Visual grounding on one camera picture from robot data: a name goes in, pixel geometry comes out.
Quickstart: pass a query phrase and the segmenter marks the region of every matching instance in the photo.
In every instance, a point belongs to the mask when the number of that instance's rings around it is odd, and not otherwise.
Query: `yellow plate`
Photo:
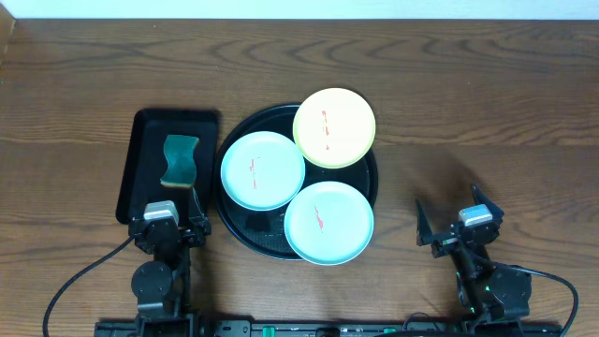
[[[321,90],[299,106],[293,139],[303,156],[327,169],[359,161],[373,145],[374,114],[362,96],[341,88]]]

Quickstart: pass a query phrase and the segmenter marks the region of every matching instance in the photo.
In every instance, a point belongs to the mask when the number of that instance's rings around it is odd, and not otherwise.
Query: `black circular tray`
[[[272,107],[257,112],[241,122],[226,137],[225,142],[218,150],[213,172],[216,210],[226,227],[237,239],[258,253],[282,259],[301,259],[291,249],[285,238],[283,223],[288,203],[276,210],[266,212],[250,211],[243,208],[226,193],[221,181],[221,166],[228,148],[237,139],[252,132],[272,131],[293,140],[293,118],[299,107],[299,104]],[[371,206],[374,206],[378,188],[378,173],[372,151],[368,151],[358,162],[347,168],[320,168],[308,160],[305,162],[306,177],[302,189],[313,183],[325,181],[347,183],[356,188],[368,199]]]

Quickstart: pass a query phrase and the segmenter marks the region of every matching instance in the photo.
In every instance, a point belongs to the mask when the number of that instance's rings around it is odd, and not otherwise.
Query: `white wall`
[[[599,0],[0,0],[0,2],[16,19],[599,19]]]

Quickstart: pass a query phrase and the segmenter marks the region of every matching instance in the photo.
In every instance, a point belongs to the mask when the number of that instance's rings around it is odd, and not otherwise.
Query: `wooden table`
[[[255,319],[457,316],[455,271],[416,246],[414,199],[448,224],[469,183],[506,213],[499,261],[569,279],[569,336],[599,330],[598,22],[17,21],[0,71],[0,334],[39,336],[55,291],[126,238],[114,218],[134,114],[216,108],[219,143],[257,110],[326,87],[377,118],[375,233],[334,268],[261,256],[212,209],[194,304]],[[133,317],[134,245],[59,300],[52,336]],[[531,319],[572,297],[534,278]]]

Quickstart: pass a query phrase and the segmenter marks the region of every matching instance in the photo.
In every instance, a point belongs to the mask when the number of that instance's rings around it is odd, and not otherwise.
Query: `green sponge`
[[[199,144],[198,137],[168,135],[165,141],[165,157],[168,168],[160,183],[165,187],[186,187],[196,181],[194,150]]]

